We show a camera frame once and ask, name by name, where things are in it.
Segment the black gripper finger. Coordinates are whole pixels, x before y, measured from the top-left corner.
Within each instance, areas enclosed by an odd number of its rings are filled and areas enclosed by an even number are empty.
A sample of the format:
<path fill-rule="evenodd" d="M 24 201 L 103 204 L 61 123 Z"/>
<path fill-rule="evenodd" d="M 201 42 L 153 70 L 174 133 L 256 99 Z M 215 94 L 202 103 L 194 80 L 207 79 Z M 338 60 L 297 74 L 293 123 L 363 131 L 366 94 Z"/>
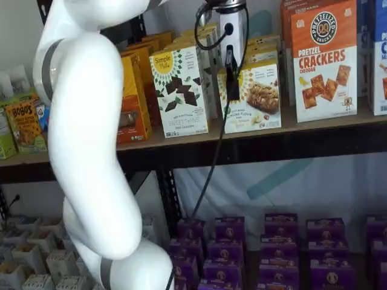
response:
<path fill-rule="evenodd" d="M 226 48 L 226 93 L 228 100 L 239 100 L 238 65 L 233 55 L 233 46 Z"/>

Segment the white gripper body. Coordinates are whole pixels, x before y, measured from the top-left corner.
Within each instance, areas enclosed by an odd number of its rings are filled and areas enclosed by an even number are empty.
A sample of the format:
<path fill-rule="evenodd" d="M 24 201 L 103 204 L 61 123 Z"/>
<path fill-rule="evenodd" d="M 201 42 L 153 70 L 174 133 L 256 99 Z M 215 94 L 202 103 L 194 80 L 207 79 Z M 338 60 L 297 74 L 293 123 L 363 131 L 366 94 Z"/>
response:
<path fill-rule="evenodd" d="M 225 32 L 226 24 L 232 24 L 233 32 L 230 36 L 226 36 L 220 43 L 221 47 L 221 63 L 226 66 L 226 50 L 227 46 L 233 47 L 233 56 L 236 64 L 240 65 L 245 47 L 245 12 L 237 11 L 229 14 L 220 14 L 220 32 Z"/>

